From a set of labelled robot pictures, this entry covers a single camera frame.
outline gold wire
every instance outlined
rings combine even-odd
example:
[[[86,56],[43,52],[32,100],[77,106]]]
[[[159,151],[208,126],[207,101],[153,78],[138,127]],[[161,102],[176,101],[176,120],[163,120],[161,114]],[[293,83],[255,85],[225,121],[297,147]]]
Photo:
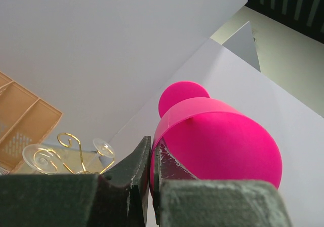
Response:
[[[80,142],[80,140],[79,140],[76,136],[74,136],[74,135],[72,135],[72,134],[70,134],[70,133],[67,133],[67,132],[59,133],[59,134],[57,135],[57,140],[58,140],[59,143],[60,143],[62,146],[64,146],[64,147],[71,147],[71,146],[72,146],[72,143],[71,143],[71,138],[69,138],[69,140],[68,140],[69,145],[67,145],[67,144],[65,144],[64,142],[62,142],[61,139],[60,139],[60,136],[62,136],[62,135],[70,136],[70,137],[72,137],[73,139],[75,139],[75,140],[78,142],[78,144],[79,144],[79,152],[80,152],[81,166],[82,166],[82,169],[83,169],[83,173],[86,174],[86,171],[87,171],[87,170],[86,170],[86,167],[85,167],[85,165],[84,165],[84,163],[83,163],[82,147],[81,147],[81,142]]]
[[[72,146],[72,143],[71,143],[71,139],[69,138],[69,140],[68,140],[68,142],[69,142],[69,145],[67,145],[67,144],[65,144],[64,142],[62,142],[62,140],[60,139],[60,137],[62,136],[62,135],[67,135],[67,136],[70,136],[70,137],[72,137],[73,139],[75,139],[77,142],[78,142],[78,144],[79,144],[79,152],[80,152],[80,161],[81,161],[81,165],[82,165],[82,169],[83,169],[83,171],[82,171],[82,174],[94,174],[93,172],[91,172],[91,171],[87,171],[86,170],[86,167],[85,167],[85,165],[84,165],[84,162],[83,162],[83,156],[82,156],[82,147],[81,147],[81,142],[80,142],[80,140],[77,138],[77,137],[75,137],[74,135],[72,135],[72,134],[70,134],[70,133],[67,133],[67,132],[62,132],[62,133],[59,133],[58,135],[57,135],[57,140],[59,141],[59,143],[62,145],[62,146],[64,146],[64,147],[71,147]],[[113,153],[113,151],[111,151],[109,148],[107,148],[109,151],[110,151],[110,153],[112,154],[112,155],[114,155],[114,153]],[[73,172],[64,162],[63,162],[63,160],[62,160],[62,158],[59,156],[59,154],[58,153],[56,153],[52,148],[50,148],[50,149],[45,149],[45,148],[39,148],[35,153],[34,153],[34,156],[33,156],[33,160],[34,160],[34,162],[36,162],[36,155],[39,153],[39,152],[42,152],[42,151],[46,151],[46,152],[50,152],[50,153],[53,153],[61,162],[62,162],[62,164],[63,164],[63,166],[65,167],[65,169],[67,169],[71,174],[73,174],[73,175],[76,175],[77,173],[75,173],[75,172]],[[99,154],[99,155],[101,155],[101,156],[104,156],[100,151],[97,151],[97,153]],[[50,163],[51,163],[51,165],[53,165],[53,167],[55,168],[55,171],[56,172],[58,172],[58,168],[57,168],[57,166],[54,164],[54,162],[53,161],[51,161],[50,160]],[[113,157],[113,159],[112,159],[112,162],[106,167],[106,168],[104,168],[100,173],[99,173],[99,175],[101,175],[101,174],[103,174],[103,173],[105,173],[113,164],[115,163],[115,156]],[[38,167],[36,164],[34,164],[35,165],[35,167],[41,172],[41,173],[43,173],[43,174],[49,174],[49,173],[47,173],[47,172],[45,172],[43,169],[41,169],[40,167]]]

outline pink cylinder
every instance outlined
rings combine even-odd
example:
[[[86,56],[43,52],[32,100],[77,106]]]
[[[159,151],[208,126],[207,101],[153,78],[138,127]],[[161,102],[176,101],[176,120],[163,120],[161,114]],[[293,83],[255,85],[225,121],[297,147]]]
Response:
[[[263,180],[279,187],[281,155],[271,135],[231,106],[210,98],[202,86],[171,85],[161,96],[159,112],[152,152],[163,138],[173,156],[199,179]]]

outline clear suction cup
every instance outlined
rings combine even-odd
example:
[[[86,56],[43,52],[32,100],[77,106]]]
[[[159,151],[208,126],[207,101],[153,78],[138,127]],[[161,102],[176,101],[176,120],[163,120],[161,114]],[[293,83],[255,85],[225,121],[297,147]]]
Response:
[[[41,173],[57,174],[62,171],[62,159],[50,147],[31,144],[24,148],[22,156],[31,168]]]
[[[93,145],[95,146],[100,155],[106,156],[108,158],[115,158],[115,151],[104,140],[100,138],[95,138],[93,139]]]

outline black vent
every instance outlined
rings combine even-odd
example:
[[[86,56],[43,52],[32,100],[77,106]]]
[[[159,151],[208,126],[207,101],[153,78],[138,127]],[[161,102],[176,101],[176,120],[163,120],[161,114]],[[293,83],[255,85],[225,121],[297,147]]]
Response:
[[[246,6],[324,43],[324,0],[249,0]]]

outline white paper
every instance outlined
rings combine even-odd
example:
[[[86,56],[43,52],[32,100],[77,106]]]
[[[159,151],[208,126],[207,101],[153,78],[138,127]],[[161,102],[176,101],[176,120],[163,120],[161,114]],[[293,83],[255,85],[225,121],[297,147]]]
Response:
[[[154,134],[161,93],[183,80],[200,83],[212,98],[228,103],[269,131],[280,148],[283,174],[279,191],[294,226],[324,226],[324,119],[213,40],[207,41],[113,138],[110,144],[116,152],[121,145]],[[135,146],[119,152],[120,156],[125,157]],[[154,221],[154,216],[148,216],[148,226],[155,226]]]

